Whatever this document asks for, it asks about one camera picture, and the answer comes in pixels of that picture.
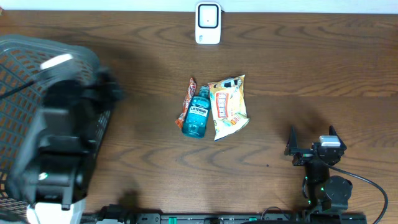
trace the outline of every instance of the listerine label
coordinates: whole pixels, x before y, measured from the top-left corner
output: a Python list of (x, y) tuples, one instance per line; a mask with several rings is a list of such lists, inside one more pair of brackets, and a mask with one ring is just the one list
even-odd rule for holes
[(199, 108), (197, 106), (191, 106), (191, 108), (189, 109), (189, 113), (193, 113), (193, 114), (197, 114), (197, 115), (200, 115), (200, 116), (207, 117), (208, 110), (203, 109), (203, 108)]

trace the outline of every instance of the white plastic part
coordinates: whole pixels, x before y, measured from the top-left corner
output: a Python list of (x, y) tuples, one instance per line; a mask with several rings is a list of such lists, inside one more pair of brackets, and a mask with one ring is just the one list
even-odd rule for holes
[(337, 136), (320, 136), (319, 140), (321, 142), (321, 146), (326, 147), (340, 147), (341, 143)]
[(218, 44), (221, 40), (221, 6), (215, 2), (197, 4), (195, 40), (198, 44)]
[(35, 208), (28, 205), (26, 217), (30, 224), (79, 224), (86, 207), (86, 200), (80, 200), (68, 211), (61, 209), (61, 204), (39, 202)]
[(59, 64), (61, 64), (63, 62), (66, 62), (67, 60), (70, 60), (72, 58), (73, 58), (73, 56), (71, 54), (63, 54), (63, 55), (56, 56), (54, 58), (51, 58), (48, 61), (43, 62), (40, 65), (40, 69), (44, 70), (44, 69), (47, 69), (47, 68), (54, 67), (54, 66), (59, 65)]

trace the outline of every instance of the chip bag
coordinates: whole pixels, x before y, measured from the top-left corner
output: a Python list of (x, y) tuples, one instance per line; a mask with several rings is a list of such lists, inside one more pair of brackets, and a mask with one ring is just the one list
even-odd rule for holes
[(243, 100), (243, 80), (244, 75), (241, 75), (208, 83), (211, 111), (216, 128), (214, 141), (239, 131), (249, 122)]

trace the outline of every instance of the white device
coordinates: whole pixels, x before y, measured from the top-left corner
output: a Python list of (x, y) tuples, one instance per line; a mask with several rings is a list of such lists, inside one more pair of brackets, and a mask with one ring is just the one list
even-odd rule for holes
[(198, 44), (218, 44), (221, 40), (221, 6), (215, 2), (197, 4), (195, 39)]
[(85, 207), (86, 199), (71, 204), (67, 211), (61, 204), (39, 202), (34, 208), (27, 206), (26, 217), (31, 224), (79, 224)]
[(321, 142), (321, 146), (326, 147), (340, 147), (341, 143), (337, 136), (320, 136), (319, 140)]

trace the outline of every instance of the orange snack wrapper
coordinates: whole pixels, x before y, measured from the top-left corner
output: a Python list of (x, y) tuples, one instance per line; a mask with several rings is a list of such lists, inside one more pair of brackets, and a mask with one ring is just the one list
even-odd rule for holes
[(191, 78), (191, 80), (189, 81), (187, 94), (185, 95), (185, 100), (184, 100), (184, 103), (182, 105), (182, 113), (178, 117), (178, 119), (175, 121), (175, 124), (178, 127), (180, 127), (180, 129), (182, 129), (182, 126), (183, 126), (183, 124), (185, 122), (185, 117), (186, 117), (187, 112), (188, 112), (188, 107), (189, 107), (189, 105), (191, 103), (191, 100), (192, 100), (193, 96), (195, 96), (196, 90), (197, 90), (197, 83), (195, 83), (193, 78)]

